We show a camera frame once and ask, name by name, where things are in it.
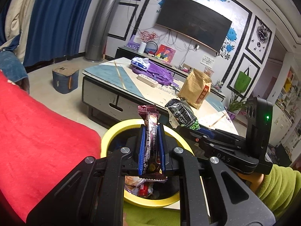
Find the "white cylinder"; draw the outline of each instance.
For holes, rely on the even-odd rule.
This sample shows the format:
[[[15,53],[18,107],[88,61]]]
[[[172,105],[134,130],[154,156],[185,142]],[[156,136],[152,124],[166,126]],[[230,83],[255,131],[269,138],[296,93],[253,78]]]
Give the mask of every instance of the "white cylinder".
[[[145,42],[140,43],[140,47],[138,49],[138,53],[141,53],[141,54],[144,53],[145,47],[146,47],[146,43]]]

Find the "brown paper bag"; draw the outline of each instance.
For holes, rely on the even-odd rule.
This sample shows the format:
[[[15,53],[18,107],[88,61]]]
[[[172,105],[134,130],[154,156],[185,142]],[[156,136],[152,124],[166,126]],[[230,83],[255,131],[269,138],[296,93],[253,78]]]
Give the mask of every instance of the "brown paper bag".
[[[187,103],[199,109],[210,92],[211,79],[205,73],[193,69],[186,78],[178,97],[185,98]]]

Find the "red blanket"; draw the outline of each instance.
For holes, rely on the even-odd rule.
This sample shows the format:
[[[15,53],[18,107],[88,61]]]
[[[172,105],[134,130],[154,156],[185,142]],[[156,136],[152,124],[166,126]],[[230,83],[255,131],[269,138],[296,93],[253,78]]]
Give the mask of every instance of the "red blanket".
[[[89,155],[100,157],[94,130],[51,111],[0,71],[0,190],[23,221]]]

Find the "table drawer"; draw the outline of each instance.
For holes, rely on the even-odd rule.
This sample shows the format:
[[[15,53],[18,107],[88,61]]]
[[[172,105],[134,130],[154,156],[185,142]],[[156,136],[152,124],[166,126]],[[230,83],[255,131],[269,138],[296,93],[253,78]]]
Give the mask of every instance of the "table drawer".
[[[86,104],[120,120],[140,119],[138,104],[84,79],[82,100]]]

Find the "coffee table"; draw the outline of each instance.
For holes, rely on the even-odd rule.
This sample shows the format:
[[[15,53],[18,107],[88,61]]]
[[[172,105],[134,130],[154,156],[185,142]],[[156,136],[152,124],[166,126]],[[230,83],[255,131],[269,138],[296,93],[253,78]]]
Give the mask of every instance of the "coffee table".
[[[119,58],[86,68],[83,71],[82,101],[89,106],[88,117],[110,128],[128,119],[140,118],[139,105],[156,104],[159,122],[169,124],[165,104],[177,98],[173,86],[159,85],[155,88],[137,79],[130,60]],[[183,82],[174,80],[180,87]],[[200,109],[192,108],[199,123],[212,129],[221,129],[237,134],[220,98],[210,93]]]

